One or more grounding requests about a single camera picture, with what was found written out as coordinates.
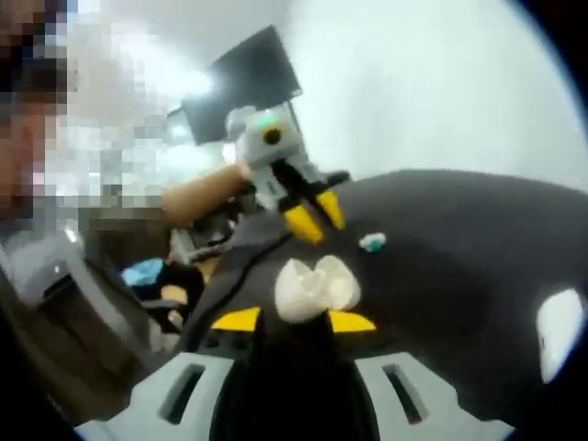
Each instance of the table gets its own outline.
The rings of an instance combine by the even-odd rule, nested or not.
[[[450,171],[401,171],[336,192],[345,230],[318,247],[292,240],[270,254],[222,313],[261,306],[279,332],[283,324],[271,319],[279,269],[290,257],[312,264],[336,254],[360,280],[359,312],[450,382],[466,411],[516,424],[542,384],[537,309],[588,276],[587,195]],[[185,330],[281,232],[275,214],[241,226]],[[369,232],[387,235],[378,254],[357,246]],[[189,333],[182,344],[189,347]]]

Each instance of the gray plastic mount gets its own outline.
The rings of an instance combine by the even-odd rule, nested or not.
[[[406,353],[356,361],[373,403],[379,439],[502,440],[513,430],[502,421],[482,422],[458,405],[456,390]],[[408,392],[422,420],[410,424],[387,374],[394,374]]]
[[[225,358],[180,354],[135,387],[125,411],[77,430],[87,441],[209,441],[214,409],[232,364]],[[501,421],[482,422],[462,410],[456,390],[409,354],[364,358],[356,366],[373,403],[381,440],[490,441],[504,439],[512,431]],[[202,375],[185,417],[179,424],[169,423],[163,415],[194,369]],[[421,415],[418,423],[409,423],[387,373],[400,379]]]
[[[87,441],[208,440],[214,409],[232,360],[179,354],[133,389],[129,407],[106,421],[77,427]],[[179,424],[164,416],[175,402],[191,372],[201,372]]]

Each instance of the robotic arm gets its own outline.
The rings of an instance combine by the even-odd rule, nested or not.
[[[321,227],[302,205],[306,199],[325,223],[336,230],[345,226],[337,196],[304,152],[302,137],[286,106],[257,111],[233,110],[227,118],[229,140],[237,157],[247,162],[259,203],[279,211],[299,238],[319,243]]]

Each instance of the black screen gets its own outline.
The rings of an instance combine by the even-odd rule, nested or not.
[[[204,96],[182,102],[197,144],[226,137],[231,110],[248,105],[274,107],[300,94],[292,65],[274,27],[233,48],[207,70],[214,86]]]

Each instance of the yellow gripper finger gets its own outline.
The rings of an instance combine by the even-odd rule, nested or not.
[[[329,216],[333,226],[337,230],[342,230],[345,227],[345,219],[343,212],[339,208],[337,195],[333,191],[327,190],[317,196],[316,201],[321,205],[327,216]]]
[[[309,212],[301,205],[285,211],[284,218],[295,236],[312,243],[318,243],[322,240],[322,231]]]

